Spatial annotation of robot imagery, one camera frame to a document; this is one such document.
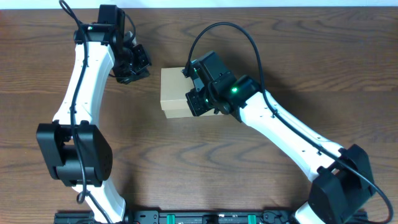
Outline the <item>cardboard box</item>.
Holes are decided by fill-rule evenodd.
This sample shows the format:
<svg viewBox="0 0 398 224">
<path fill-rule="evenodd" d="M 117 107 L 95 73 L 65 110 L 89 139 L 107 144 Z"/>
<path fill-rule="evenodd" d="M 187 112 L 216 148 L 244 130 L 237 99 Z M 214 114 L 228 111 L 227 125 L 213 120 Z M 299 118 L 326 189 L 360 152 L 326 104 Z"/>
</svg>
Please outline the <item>cardboard box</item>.
<svg viewBox="0 0 398 224">
<path fill-rule="evenodd" d="M 162 68 L 160 71 L 160 105 L 167 119 L 193 117 L 185 96 L 193 88 L 193 82 L 184 77 L 182 69 Z"/>
</svg>

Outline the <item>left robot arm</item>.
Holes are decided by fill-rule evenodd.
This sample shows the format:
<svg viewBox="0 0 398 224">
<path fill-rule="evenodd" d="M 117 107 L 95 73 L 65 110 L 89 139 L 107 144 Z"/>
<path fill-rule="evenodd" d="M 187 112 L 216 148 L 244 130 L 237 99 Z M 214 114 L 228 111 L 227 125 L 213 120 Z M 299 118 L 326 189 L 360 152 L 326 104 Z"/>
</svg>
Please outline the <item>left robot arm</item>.
<svg viewBox="0 0 398 224">
<path fill-rule="evenodd" d="M 132 32 L 115 23 L 83 24 L 75 32 L 75 62 L 62 104 L 36 139 L 51 178 L 77 192 L 91 213 L 75 223 L 129 223 L 127 203 L 111 179 L 113 152 L 99 129 L 108 77 L 128 84 L 148 77 L 151 65 Z"/>
</svg>

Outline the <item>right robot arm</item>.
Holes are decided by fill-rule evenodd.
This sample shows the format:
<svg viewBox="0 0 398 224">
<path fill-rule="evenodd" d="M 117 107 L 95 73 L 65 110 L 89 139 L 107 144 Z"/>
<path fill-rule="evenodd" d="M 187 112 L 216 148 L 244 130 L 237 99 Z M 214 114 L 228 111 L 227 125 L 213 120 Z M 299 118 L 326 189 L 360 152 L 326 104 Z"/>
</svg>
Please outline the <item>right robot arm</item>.
<svg viewBox="0 0 398 224">
<path fill-rule="evenodd" d="M 368 154 L 354 144 L 345 149 L 316 133 L 281 107 L 248 76 L 236 79 L 193 77 L 186 94 L 194 116 L 209 110 L 231 114 L 263 134 L 306 175 L 312 186 L 308 200 L 293 214 L 299 223 L 365 223 L 357 212 L 375 194 Z"/>
</svg>

